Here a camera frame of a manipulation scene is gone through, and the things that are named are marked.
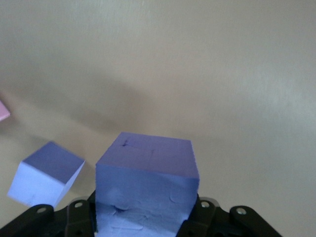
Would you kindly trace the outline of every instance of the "cube top face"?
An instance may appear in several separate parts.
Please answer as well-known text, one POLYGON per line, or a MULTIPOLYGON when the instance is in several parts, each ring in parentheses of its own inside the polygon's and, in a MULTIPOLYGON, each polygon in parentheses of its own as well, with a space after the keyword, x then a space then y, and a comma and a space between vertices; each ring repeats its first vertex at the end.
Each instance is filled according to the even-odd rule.
POLYGON ((22 162, 66 184, 84 160, 54 142, 48 142, 22 162))
POLYGON ((10 112, 0 101, 0 121, 6 119, 9 116, 10 116, 10 112))
POLYGON ((191 141, 122 132, 97 165, 199 178, 191 141))

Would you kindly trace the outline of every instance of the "metal screw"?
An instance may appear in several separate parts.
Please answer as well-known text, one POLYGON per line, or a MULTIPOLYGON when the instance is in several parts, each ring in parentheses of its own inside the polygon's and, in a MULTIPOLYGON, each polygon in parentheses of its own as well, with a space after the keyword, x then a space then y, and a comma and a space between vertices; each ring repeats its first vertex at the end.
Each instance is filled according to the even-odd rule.
POLYGON ((75 204, 75 208, 78 208, 78 207, 81 207, 82 206, 82 202, 77 202, 76 204, 75 204))
POLYGON ((206 201, 201 202, 202 207, 209 207, 209 203, 206 201))
POLYGON ((243 208, 241 208, 241 207, 237 208, 236 211, 237 211, 237 213, 238 213, 239 215, 245 215, 245 214, 247 214, 246 210, 243 209, 243 208))
POLYGON ((42 207, 36 211, 36 213, 42 213, 46 211, 46 207, 42 207))

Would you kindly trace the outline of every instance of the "pink object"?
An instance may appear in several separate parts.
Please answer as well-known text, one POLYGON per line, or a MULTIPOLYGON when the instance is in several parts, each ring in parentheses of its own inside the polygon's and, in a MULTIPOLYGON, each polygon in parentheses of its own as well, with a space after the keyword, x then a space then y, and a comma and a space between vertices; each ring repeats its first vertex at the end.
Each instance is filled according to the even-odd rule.
POLYGON ((9 116, 10 116, 9 110, 0 101, 0 121, 6 119, 9 116))

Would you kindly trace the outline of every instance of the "beige background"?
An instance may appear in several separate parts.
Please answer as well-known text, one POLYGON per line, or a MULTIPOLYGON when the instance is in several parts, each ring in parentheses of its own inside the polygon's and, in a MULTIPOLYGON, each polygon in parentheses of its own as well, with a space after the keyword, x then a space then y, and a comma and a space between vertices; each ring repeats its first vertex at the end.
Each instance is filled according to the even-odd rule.
POLYGON ((94 190, 121 131, 192 140, 202 196, 316 235, 316 2, 1 1, 0 226, 19 162, 49 140, 94 190))

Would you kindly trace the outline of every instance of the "cube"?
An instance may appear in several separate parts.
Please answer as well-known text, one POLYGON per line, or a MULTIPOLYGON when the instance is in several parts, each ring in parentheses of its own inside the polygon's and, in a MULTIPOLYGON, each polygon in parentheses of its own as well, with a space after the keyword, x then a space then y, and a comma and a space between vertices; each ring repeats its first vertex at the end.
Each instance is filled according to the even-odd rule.
POLYGON ((96 164, 98 235, 175 237, 198 185, 191 141, 123 132, 96 164))
POLYGON ((9 110, 4 106, 4 104, 0 101, 0 121, 6 119, 10 116, 9 110))
POLYGON ((48 142, 20 162, 7 195, 27 206, 49 204, 56 207, 83 165, 83 159, 48 142))

